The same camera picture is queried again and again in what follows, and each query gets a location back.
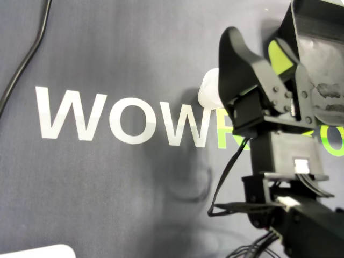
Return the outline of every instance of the gray fabric backdrop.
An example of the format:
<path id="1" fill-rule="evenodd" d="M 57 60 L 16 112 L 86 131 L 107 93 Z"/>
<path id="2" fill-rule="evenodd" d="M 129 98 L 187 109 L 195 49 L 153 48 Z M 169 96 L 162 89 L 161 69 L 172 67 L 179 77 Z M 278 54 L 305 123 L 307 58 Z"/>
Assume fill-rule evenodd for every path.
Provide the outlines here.
<path id="1" fill-rule="evenodd" d="M 203 75 L 217 67 L 222 31 L 237 26 L 249 47 L 282 21 L 288 0 L 53 0 L 46 37 L 21 77 L 0 120 L 0 253 L 64 243 L 77 257 L 224 257 L 263 232 L 245 215 L 208 218 L 221 171 L 238 144 L 217 146 L 212 113 L 205 148 L 196 148 L 189 124 L 180 146 L 169 146 L 160 101 L 169 102 L 176 127 L 181 105 L 192 105 Z M 0 90 L 35 38 L 42 0 L 0 1 Z M 93 141 L 79 141 L 73 112 L 56 140 L 42 139 L 35 86 L 49 88 L 52 119 L 66 90 L 81 94 L 88 121 L 96 94 L 107 100 Z M 115 102 L 145 100 L 157 128 L 144 144 L 119 141 L 109 127 Z M 122 127 L 142 132 L 144 113 L 128 107 Z M 341 139 L 330 130 L 334 148 Z M 319 145 L 343 204 L 344 157 Z M 243 152 L 219 196 L 244 200 L 241 176 L 250 174 Z M 273 248 L 282 251 L 279 244 Z"/>

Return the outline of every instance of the wire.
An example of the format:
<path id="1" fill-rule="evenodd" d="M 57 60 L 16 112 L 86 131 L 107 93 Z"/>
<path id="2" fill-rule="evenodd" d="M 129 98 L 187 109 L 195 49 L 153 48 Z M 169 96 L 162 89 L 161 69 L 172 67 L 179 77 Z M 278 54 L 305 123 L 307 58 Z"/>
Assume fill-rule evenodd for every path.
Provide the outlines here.
<path id="1" fill-rule="evenodd" d="M 227 175 L 229 174 L 229 172 L 231 171 L 232 167 L 234 166 L 235 162 L 237 161 L 238 157 L 240 156 L 241 152 L 243 151 L 243 149 L 245 148 L 247 142 L 250 140 L 250 138 L 244 138 L 244 140 L 242 141 L 239 149 L 237 150 L 237 152 L 233 155 L 233 157 L 230 159 L 230 161 L 228 162 L 227 166 L 225 167 L 221 178 L 219 180 L 219 183 L 216 187 L 216 191 L 214 194 L 214 198 L 213 198 L 213 202 L 211 204 L 210 209 L 208 210 L 208 216 L 209 217 L 214 217 L 214 216 L 220 216 L 220 215 L 227 215 L 226 212 L 219 212 L 219 213 L 213 213 L 214 207 L 215 207 L 215 200 L 217 197 L 217 194 L 219 193 L 219 190 L 222 186 L 222 184 L 224 183 Z"/>
<path id="2" fill-rule="evenodd" d="M 320 189 L 317 185 L 314 184 L 314 182 L 311 180 L 311 178 L 304 174 L 296 174 L 296 177 L 311 191 L 313 191 L 315 194 L 317 194 L 320 197 L 333 197 L 333 194 L 328 193 L 322 189 Z"/>
<path id="3" fill-rule="evenodd" d="M 249 250 L 250 246 L 240 246 L 236 250 L 232 251 L 230 254 L 226 256 L 226 258 L 235 258 L 239 257 L 243 254 L 246 254 L 247 251 Z M 272 258 L 281 258 L 278 254 L 276 254 L 274 251 L 272 251 L 269 248 L 266 248 L 264 250 L 268 255 L 270 255 Z"/>
<path id="4" fill-rule="evenodd" d="M 326 192 L 325 190 L 321 189 L 318 185 L 316 185 L 309 175 L 307 175 L 307 174 L 300 174 L 300 176 L 302 176 L 307 182 L 309 182 L 309 184 L 311 186 L 313 186 L 318 191 L 320 191 L 324 195 L 324 197 L 334 197 L 333 194 L 331 194 L 329 192 Z"/>
<path id="5" fill-rule="evenodd" d="M 264 250 L 270 246 L 273 242 L 275 242 L 278 239 L 278 236 L 272 235 L 269 238 L 267 238 L 252 254 L 252 258 L 259 257 Z"/>
<path id="6" fill-rule="evenodd" d="M 20 76 L 24 72 L 27 65 L 30 63 L 31 59 L 35 55 L 38 47 L 40 46 L 40 44 L 42 42 L 46 27 L 47 27 L 47 21 L 48 21 L 51 2 L 52 2 L 52 0 L 45 0 L 45 6 L 43 9 L 37 37 L 36 37 L 33 45 L 31 46 L 30 50 L 27 52 L 25 58 L 20 63 L 19 67 L 17 68 L 15 74 L 12 76 L 12 79 L 10 80 L 9 84 L 7 85 L 5 91 L 2 95 L 2 98 L 0 99 L 0 118 L 2 116 L 4 109 L 5 109 L 7 101 L 9 100 L 11 93 L 13 92 L 13 89 L 15 88 Z"/>
<path id="7" fill-rule="evenodd" d="M 254 241 L 253 244 L 250 246 L 249 250 L 247 251 L 245 258 L 249 258 L 250 254 L 251 254 L 251 252 L 255 246 L 257 246 L 261 241 L 268 239 L 272 235 L 274 235 L 273 232 L 269 231 L 268 233 L 266 233 L 265 235 L 261 236 L 256 241 Z"/>

